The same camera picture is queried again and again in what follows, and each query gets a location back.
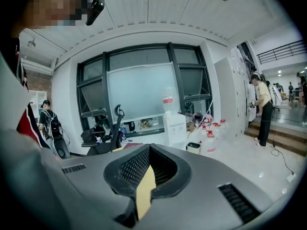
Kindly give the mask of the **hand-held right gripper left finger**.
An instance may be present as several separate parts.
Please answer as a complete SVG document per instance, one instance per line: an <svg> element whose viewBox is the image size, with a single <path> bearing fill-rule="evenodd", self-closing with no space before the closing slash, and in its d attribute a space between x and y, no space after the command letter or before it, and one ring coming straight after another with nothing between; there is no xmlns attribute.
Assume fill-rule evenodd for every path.
<svg viewBox="0 0 307 230"><path fill-rule="evenodd" d="M114 193L136 197L136 189L150 166L150 145L142 145L135 151L109 163L104 179Z"/></svg>

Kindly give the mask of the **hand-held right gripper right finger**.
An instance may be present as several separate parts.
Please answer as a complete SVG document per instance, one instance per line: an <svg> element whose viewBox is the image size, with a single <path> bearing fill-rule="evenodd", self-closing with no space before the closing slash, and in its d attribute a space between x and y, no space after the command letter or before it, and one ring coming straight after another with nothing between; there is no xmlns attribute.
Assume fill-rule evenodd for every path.
<svg viewBox="0 0 307 230"><path fill-rule="evenodd" d="M191 166L184 159L156 144L150 145L150 166L156 185L151 191L151 199L176 196L192 178Z"/></svg>

